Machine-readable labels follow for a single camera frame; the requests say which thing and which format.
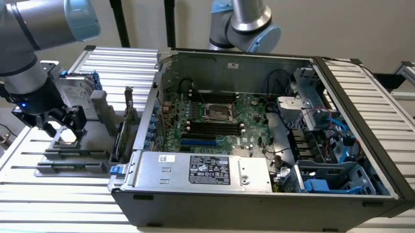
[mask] cpu socket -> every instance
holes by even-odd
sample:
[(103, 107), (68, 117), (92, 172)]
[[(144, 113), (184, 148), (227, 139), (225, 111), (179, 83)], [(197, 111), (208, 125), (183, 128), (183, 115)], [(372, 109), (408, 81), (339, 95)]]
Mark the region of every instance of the cpu socket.
[(204, 119), (221, 120), (232, 122), (231, 104), (205, 104)]

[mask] black pole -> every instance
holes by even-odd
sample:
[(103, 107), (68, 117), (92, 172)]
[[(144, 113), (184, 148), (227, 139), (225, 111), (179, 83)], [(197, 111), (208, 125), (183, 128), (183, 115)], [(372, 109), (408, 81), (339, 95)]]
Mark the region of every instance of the black pole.
[(121, 46), (129, 48), (128, 31), (125, 25), (124, 11), (121, 0), (109, 0), (112, 12), (115, 14), (115, 23), (117, 29), (119, 39), (121, 41)]
[(176, 47), (175, 0), (164, 0), (167, 46)]

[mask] warning label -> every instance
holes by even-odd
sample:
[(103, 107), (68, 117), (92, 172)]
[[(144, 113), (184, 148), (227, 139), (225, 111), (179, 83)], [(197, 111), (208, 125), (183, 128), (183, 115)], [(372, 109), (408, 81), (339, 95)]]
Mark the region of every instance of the warning label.
[(63, 92), (67, 104), (69, 106), (83, 106), (87, 119), (97, 119), (96, 111), (85, 89), (76, 86), (63, 86)]
[(229, 185), (228, 157), (192, 155), (189, 157), (188, 181), (196, 184)]

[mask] power supply label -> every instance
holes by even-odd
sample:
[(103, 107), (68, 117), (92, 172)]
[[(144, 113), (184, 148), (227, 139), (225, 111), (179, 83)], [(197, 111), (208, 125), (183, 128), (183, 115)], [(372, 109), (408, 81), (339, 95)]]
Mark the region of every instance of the power supply label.
[(191, 155), (188, 173), (191, 183), (229, 185), (229, 174), (228, 157)]

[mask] motherboard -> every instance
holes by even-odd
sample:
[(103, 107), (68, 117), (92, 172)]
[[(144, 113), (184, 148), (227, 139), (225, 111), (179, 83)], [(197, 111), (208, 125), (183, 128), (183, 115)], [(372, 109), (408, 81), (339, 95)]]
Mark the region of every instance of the motherboard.
[(263, 144), (271, 133), (260, 98), (237, 93), (165, 92), (163, 151), (264, 157)]

